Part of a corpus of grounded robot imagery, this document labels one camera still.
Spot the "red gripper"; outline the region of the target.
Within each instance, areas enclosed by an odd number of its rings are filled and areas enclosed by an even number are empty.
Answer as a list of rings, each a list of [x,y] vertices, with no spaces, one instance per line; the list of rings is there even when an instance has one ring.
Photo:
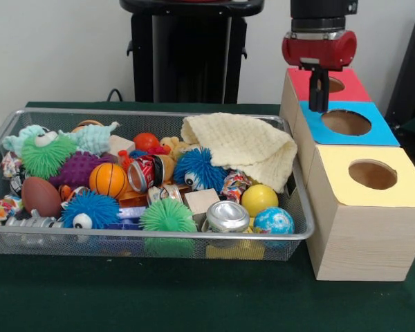
[[[350,30],[333,33],[289,32],[282,42],[282,54],[291,66],[311,70],[309,109],[326,113],[329,106],[329,71],[341,71],[356,54],[356,34]]]

